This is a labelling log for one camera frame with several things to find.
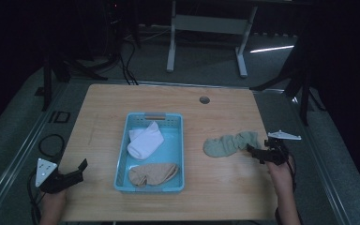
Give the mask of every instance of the dark background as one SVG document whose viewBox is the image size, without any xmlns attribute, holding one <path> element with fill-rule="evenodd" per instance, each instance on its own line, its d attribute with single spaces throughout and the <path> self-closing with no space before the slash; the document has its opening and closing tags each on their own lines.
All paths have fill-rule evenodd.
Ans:
<svg viewBox="0 0 360 225">
<path fill-rule="evenodd" d="M 91 59 L 101 53 L 107 18 L 104 4 L 121 1 L 0 0 L 0 114 L 24 81 L 42 66 L 41 37 L 46 35 L 60 51 Z M 234 1 L 220 7 L 204 2 L 202 15 L 246 18 Z M 193 1 L 177 10 L 193 13 Z M 312 85 L 334 120 L 360 172 L 360 1 L 325 1 L 313 13 L 304 7 L 259 8 L 252 32 L 297 35 L 310 57 Z M 170 24 L 171 1 L 139 1 L 138 22 Z"/>
</svg>

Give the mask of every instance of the folded sock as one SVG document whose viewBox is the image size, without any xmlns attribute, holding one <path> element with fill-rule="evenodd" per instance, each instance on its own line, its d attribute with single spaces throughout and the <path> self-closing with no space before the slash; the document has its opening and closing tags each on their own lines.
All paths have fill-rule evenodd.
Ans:
<svg viewBox="0 0 360 225">
<path fill-rule="evenodd" d="M 178 172 L 175 163 L 149 163 L 130 169 L 128 177 L 130 182 L 143 188 L 146 185 L 160 185 L 172 179 Z"/>
<path fill-rule="evenodd" d="M 203 144 L 203 151 L 214 158 L 228 157 L 236 153 L 238 149 L 244 149 L 247 144 L 259 147 L 256 132 L 243 131 L 235 136 L 224 135 L 217 139 L 207 139 Z"/>
<path fill-rule="evenodd" d="M 127 151 L 131 156 L 139 160 L 144 160 L 151 156 L 164 141 L 158 124 L 155 121 L 143 131 L 139 129 L 130 130 L 129 136 L 131 142 L 127 146 Z"/>
</svg>

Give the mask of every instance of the black cable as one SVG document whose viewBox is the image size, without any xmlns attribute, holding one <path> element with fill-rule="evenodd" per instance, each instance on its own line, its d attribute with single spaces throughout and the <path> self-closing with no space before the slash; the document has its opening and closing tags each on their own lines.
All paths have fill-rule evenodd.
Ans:
<svg viewBox="0 0 360 225">
<path fill-rule="evenodd" d="M 101 74 L 107 72 L 108 70 L 115 68 L 119 63 L 120 55 L 117 55 L 116 57 L 117 57 L 117 60 L 115 60 L 114 64 L 112 64 L 111 66 L 106 67 L 104 69 L 97 69 L 96 73 L 101 75 Z"/>
<path fill-rule="evenodd" d="M 277 146 L 277 149 L 279 150 L 279 153 L 282 155 L 283 158 L 286 158 L 286 164 L 289 167 L 289 172 L 291 174 L 291 178 L 292 178 L 292 187 L 293 187 L 293 192 L 296 190 L 296 159 L 294 158 L 294 155 L 289 152 L 288 150 L 286 150 L 287 154 L 285 154 L 285 151 L 281 148 L 280 145 Z M 289 162 L 289 157 L 293 158 L 293 166 L 291 165 L 291 163 Z"/>
<path fill-rule="evenodd" d="M 49 158 L 53 158 L 53 157 L 55 156 L 55 155 L 49 155 L 49 154 L 45 153 L 45 152 L 42 150 L 42 143 L 43 143 L 46 139 L 51 138 L 51 137 L 57 137 L 57 138 L 60 139 L 60 141 L 61 141 L 60 154 L 63 155 L 64 149 L 65 149 L 65 147 L 66 147 L 66 142 L 64 141 L 64 138 L 61 137 L 61 136 L 58 135 L 58 134 L 51 134 L 51 135 L 48 135 L 48 136 L 44 137 L 42 140 L 40 140 L 40 141 L 39 141 L 39 145 L 37 146 L 37 149 L 39 150 L 39 152 L 40 152 L 43 156 L 49 157 Z"/>
<path fill-rule="evenodd" d="M 125 80 L 127 81 L 127 84 L 129 84 L 129 85 L 131 85 L 131 84 L 139 85 L 137 83 L 137 81 L 136 81 L 136 78 L 134 77 L 134 74 L 128 69 L 129 64 L 130 64 L 130 60 L 133 57 L 133 54 L 135 53 L 136 48 L 134 47 L 134 44 L 132 42 L 130 42 L 128 40 L 124 40 L 124 42 L 126 42 L 126 43 L 128 43 L 128 44 L 130 44 L 132 46 L 132 52 L 131 52 L 130 57 L 127 60 L 126 64 L 124 62 L 124 58 L 122 57 L 122 55 L 119 56 L 120 60 L 121 60 L 121 64 L 122 64 L 122 66 L 121 66 L 122 73 L 124 75 Z"/>
<path fill-rule="evenodd" d="M 92 69 L 93 71 L 98 71 L 98 70 L 107 68 L 107 67 L 115 64 L 115 62 L 116 62 L 118 59 L 119 59 L 119 56 L 116 55 L 116 54 L 113 54 L 113 55 L 110 55 L 110 56 L 108 57 L 108 60 L 107 60 L 106 62 L 97 64 L 97 65 L 93 65 L 93 66 L 90 66 L 90 67 L 87 67 L 87 68 Z"/>
<path fill-rule="evenodd" d="M 31 219 L 33 224 L 37 225 L 39 224 L 41 218 L 40 210 L 38 208 L 38 203 L 37 203 L 38 194 L 34 196 L 31 189 L 31 180 L 35 176 L 35 174 L 37 174 L 37 167 L 28 176 L 27 193 L 31 203 Z"/>
</svg>

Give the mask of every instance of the blue plastic tray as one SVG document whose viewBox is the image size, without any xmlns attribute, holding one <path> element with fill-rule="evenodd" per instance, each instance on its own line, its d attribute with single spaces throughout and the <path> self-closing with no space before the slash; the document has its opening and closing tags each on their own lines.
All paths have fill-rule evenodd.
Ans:
<svg viewBox="0 0 360 225">
<path fill-rule="evenodd" d="M 128 153 L 130 138 L 128 132 L 136 128 L 147 128 L 156 121 L 163 135 L 163 144 L 147 159 L 138 160 Z M 176 163 L 177 175 L 158 186 L 135 187 L 130 183 L 128 172 L 131 168 L 148 163 Z M 123 192 L 179 192 L 184 188 L 184 145 L 183 116 L 167 112 L 130 112 L 127 115 L 113 185 Z"/>
</svg>

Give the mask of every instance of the person's arm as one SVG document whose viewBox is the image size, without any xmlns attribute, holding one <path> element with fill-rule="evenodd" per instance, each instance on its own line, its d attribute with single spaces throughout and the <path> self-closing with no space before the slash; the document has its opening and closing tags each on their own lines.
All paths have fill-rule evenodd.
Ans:
<svg viewBox="0 0 360 225">
<path fill-rule="evenodd" d="M 300 219 L 293 196 L 293 180 L 287 163 L 279 166 L 272 162 L 265 163 L 276 190 L 278 213 L 282 224 L 299 225 Z"/>
<path fill-rule="evenodd" d="M 67 202 L 67 190 L 55 194 L 42 193 L 42 218 L 39 225 L 57 225 Z"/>
</svg>

